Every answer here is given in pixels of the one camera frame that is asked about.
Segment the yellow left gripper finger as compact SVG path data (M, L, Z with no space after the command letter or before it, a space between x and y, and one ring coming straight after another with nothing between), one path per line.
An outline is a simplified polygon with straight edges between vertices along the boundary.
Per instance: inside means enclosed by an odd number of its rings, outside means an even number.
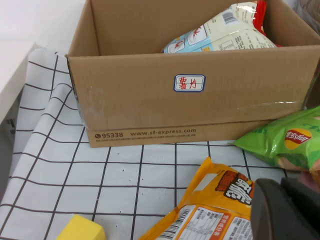
M103 227L80 215L74 215L56 240L106 240Z

